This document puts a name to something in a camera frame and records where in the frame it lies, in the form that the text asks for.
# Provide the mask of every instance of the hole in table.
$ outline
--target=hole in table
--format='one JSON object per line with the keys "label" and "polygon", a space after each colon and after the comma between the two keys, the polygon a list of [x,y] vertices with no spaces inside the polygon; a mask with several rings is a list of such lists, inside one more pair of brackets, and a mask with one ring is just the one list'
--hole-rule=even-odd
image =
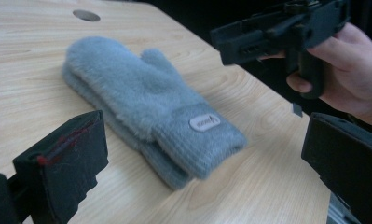
{"label": "hole in table", "polygon": [[99,21],[101,18],[93,12],[76,9],[73,11],[73,15],[83,21]]}

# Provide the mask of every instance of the white label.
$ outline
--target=white label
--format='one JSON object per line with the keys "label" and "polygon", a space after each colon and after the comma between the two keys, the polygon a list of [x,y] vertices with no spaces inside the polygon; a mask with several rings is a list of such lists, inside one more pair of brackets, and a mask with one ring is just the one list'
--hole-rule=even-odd
{"label": "white label", "polygon": [[198,132],[206,132],[220,123],[220,118],[213,114],[200,115],[189,121],[191,128]]}

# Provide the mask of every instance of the wooden table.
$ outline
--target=wooden table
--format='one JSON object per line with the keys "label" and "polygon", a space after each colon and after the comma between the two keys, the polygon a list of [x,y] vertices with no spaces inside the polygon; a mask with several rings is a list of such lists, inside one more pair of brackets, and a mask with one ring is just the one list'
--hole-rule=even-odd
{"label": "wooden table", "polygon": [[[75,9],[100,20],[81,20]],[[71,223],[325,223],[330,192],[300,158],[309,118],[238,66],[224,67],[215,49],[146,4],[0,0],[0,173],[14,175],[13,158],[93,110],[61,75],[66,48],[89,35],[137,54],[160,49],[249,145],[208,180],[172,191],[106,127],[110,163]]]}

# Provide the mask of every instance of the mitten thumb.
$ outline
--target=mitten thumb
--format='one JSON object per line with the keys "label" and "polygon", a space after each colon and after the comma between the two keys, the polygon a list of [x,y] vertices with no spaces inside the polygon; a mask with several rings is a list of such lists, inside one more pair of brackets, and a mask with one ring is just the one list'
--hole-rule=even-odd
{"label": "mitten thumb", "polygon": [[146,49],[142,52],[141,60],[161,72],[168,74],[177,74],[177,70],[171,62],[166,59],[161,51],[158,49]]}

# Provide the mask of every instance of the gray mitten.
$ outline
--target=gray mitten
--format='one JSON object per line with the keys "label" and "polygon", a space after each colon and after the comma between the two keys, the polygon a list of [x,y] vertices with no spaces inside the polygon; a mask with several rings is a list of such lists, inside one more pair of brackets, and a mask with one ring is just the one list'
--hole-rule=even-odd
{"label": "gray mitten", "polygon": [[95,94],[84,81],[75,76],[67,66],[63,65],[63,79],[66,83],[89,101],[96,108],[103,111],[105,121],[113,131],[131,148],[136,149],[145,156],[145,159],[154,168],[157,174],[172,189],[182,189],[192,178],[169,158],[157,142],[146,142],[138,139],[131,130],[124,126],[121,120],[116,119],[115,113],[107,106],[102,98]]}
{"label": "gray mitten", "polygon": [[207,178],[246,145],[233,125],[192,91],[156,49],[136,57],[115,40],[87,37],[66,63],[140,139],[157,141],[191,176]]}

